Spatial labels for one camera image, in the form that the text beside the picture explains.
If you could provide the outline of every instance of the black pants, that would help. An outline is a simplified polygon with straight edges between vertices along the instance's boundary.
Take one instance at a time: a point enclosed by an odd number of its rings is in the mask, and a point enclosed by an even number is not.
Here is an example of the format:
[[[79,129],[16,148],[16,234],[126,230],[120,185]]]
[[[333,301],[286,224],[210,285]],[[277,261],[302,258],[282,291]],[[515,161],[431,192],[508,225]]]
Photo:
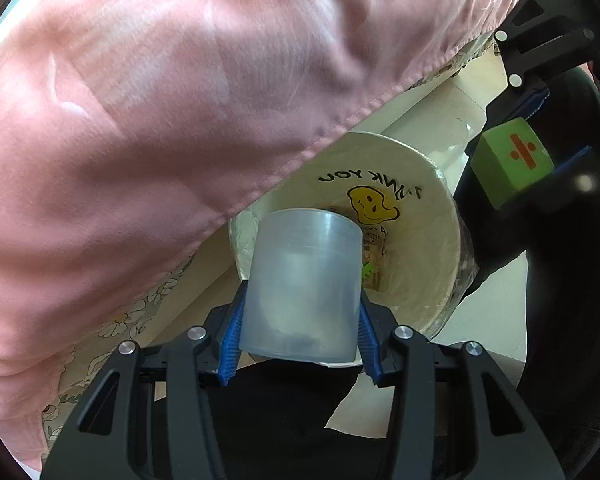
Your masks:
[[[550,89],[530,124],[555,162],[600,146],[600,96],[590,80],[574,70]],[[528,359],[518,389],[568,478],[600,480],[600,455],[582,471],[600,446],[600,186],[555,214],[498,221],[467,170],[456,201],[480,265],[469,293],[527,250]],[[211,392],[228,479],[375,478],[383,440],[324,429],[358,373],[270,361]]]

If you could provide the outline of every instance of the green block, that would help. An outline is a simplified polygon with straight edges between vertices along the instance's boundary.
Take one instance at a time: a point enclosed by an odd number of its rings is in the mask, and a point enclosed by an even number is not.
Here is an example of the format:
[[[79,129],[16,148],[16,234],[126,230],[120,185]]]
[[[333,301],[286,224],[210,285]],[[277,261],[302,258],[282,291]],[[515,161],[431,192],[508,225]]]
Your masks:
[[[471,168],[494,208],[554,170],[549,153],[522,118],[482,134]]]

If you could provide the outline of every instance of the floral pattern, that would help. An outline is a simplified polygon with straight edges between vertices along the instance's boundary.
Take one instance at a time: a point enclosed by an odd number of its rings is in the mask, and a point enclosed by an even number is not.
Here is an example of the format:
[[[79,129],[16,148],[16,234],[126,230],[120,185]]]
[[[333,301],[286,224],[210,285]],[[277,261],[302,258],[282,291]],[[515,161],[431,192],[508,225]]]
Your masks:
[[[67,417],[85,389],[91,384],[118,345],[136,339],[151,325],[160,310],[162,301],[178,285],[178,280],[192,258],[172,270],[147,295],[136,301],[123,313],[108,321],[96,333],[76,345],[68,355],[64,373],[60,377],[58,396],[42,413],[46,443],[51,450],[58,439]]]

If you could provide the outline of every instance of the smiley face print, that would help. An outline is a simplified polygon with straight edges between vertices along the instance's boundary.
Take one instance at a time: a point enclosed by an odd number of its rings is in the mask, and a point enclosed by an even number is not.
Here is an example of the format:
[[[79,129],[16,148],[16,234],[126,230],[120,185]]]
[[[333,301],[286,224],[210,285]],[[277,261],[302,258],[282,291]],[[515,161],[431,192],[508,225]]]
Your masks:
[[[358,222],[363,225],[375,225],[400,216],[397,207],[387,207],[384,195],[369,186],[357,186],[347,191],[351,206],[358,214]]]

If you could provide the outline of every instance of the green cube face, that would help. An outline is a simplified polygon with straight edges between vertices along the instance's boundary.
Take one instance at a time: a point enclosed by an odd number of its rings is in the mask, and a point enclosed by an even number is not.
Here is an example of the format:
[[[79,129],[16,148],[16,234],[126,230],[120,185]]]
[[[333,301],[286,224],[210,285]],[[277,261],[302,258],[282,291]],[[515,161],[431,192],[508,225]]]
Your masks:
[[[517,118],[482,134],[471,168],[491,205],[500,209],[517,193],[549,175],[554,162],[531,126]]]

